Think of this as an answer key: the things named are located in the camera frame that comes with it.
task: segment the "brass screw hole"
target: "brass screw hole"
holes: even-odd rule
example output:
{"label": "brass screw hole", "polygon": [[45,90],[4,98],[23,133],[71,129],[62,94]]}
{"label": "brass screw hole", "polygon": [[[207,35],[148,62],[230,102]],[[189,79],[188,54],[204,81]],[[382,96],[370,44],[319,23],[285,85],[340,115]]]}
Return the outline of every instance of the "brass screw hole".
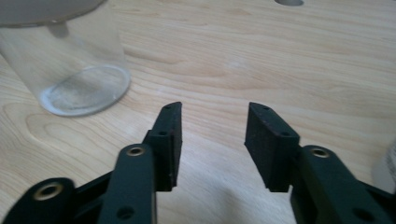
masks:
{"label": "brass screw hole", "polygon": [[311,153],[314,154],[314,156],[316,157],[321,157],[321,158],[330,157],[330,154],[321,148],[312,148]]}
{"label": "brass screw hole", "polygon": [[52,182],[38,189],[33,195],[33,198],[36,201],[45,201],[60,194],[63,189],[64,186],[60,183]]}
{"label": "brass screw hole", "polygon": [[142,155],[143,153],[145,153],[145,149],[143,149],[142,147],[133,147],[133,148],[130,148],[130,149],[126,152],[126,154],[127,154],[128,156],[140,156],[140,155]]}

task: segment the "clear plastic cup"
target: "clear plastic cup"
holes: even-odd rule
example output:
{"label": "clear plastic cup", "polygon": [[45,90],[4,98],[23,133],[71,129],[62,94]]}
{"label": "clear plastic cup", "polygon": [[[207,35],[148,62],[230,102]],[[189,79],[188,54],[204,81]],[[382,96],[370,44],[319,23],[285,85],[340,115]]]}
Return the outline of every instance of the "clear plastic cup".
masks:
{"label": "clear plastic cup", "polygon": [[127,91],[107,1],[6,0],[1,8],[0,53],[49,112],[92,114]]}

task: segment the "wooden table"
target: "wooden table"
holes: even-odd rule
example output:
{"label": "wooden table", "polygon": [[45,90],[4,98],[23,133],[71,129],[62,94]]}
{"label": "wooden table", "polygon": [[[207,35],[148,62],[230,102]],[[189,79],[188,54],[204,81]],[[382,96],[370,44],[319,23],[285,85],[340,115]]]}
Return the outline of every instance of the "wooden table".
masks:
{"label": "wooden table", "polygon": [[0,218],[33,184],[80,186],[140,143],[163,105],[183,103],[178,186],[159,223],[294,223],[244,147],[248,102],[271,106],[359,179],[396,136],[396,2],[113,0],[133,76],[109,109],[62,118],[0,59]]}

